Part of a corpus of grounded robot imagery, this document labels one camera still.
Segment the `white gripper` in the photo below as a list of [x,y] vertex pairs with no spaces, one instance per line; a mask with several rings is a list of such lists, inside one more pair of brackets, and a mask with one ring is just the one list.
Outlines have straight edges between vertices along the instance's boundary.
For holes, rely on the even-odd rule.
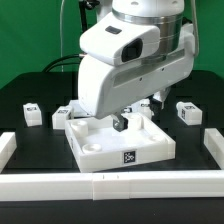
[[[188,77],[193,68],[194,50],[193,34],[182,31],[178,49],[159,63],[143,60],[113,67],[87,55],[78,73],[80,106],[97,119],[120,112]],[[158,117],[163,103],[151,97],[150,109],[153,116]],[[127,129],[128,119],[115,114],[113,128],[118,132]]]

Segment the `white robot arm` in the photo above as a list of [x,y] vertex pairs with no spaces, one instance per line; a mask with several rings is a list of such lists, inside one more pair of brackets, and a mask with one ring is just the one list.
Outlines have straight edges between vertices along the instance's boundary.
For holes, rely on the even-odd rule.
[[111,11],[80,37],[85,56],[78,99],[89,115],[113,118],[124,108],[189,76],[199,53],[197,18],[183,17],[184,0],[112,0]]

